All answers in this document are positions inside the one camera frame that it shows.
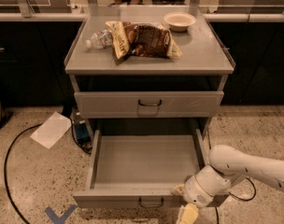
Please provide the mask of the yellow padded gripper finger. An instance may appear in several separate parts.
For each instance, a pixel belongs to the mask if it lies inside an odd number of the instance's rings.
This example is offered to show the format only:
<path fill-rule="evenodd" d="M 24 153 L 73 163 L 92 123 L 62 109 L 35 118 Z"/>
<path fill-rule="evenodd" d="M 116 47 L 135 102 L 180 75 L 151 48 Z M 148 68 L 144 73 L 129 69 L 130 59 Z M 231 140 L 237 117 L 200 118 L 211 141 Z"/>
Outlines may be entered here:
<path fill-rule="evenodd" d="M 171 188 L 171 193 L 173 195 L 176 195 L 176 196 L 182 196 L 183 190 L 184 190 L 184 185 L 179 184 L 179 185 L 176 185 L 175 187 Z"/>
<path fill-rule="evenodd" d="M 198 208 L 193 203 L 188 203 L 179 208 L 176 224 L 193 224 L 197 218 Z"/>

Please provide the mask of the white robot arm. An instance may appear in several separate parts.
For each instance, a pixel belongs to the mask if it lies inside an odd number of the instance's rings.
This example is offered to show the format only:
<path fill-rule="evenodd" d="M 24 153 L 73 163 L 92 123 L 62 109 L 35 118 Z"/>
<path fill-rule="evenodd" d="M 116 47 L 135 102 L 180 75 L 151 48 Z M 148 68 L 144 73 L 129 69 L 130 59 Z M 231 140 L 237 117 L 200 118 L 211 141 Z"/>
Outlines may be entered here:
<path fill-rule="evenodd" d="M 213 147 L 208 164 L 171 190 L 187 203 L 180 206 L 176 224 L 193 224 L 200 208 L 248 176 L 284 192 L 284 161 L 248 155 L 225 145 Z"/>

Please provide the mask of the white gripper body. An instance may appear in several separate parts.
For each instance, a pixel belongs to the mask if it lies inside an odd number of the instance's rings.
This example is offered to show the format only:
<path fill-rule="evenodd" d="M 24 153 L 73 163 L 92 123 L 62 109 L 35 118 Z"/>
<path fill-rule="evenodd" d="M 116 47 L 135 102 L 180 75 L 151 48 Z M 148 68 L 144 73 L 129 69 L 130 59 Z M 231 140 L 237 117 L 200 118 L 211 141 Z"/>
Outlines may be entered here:
<path fill-rule="evenodd" d="M 213 197 L 205 192 L 195 176 L 184 184 L 182 196 L 187 203 L 195 204 L 198 208 L 205 208 L 213 202 Z"/>

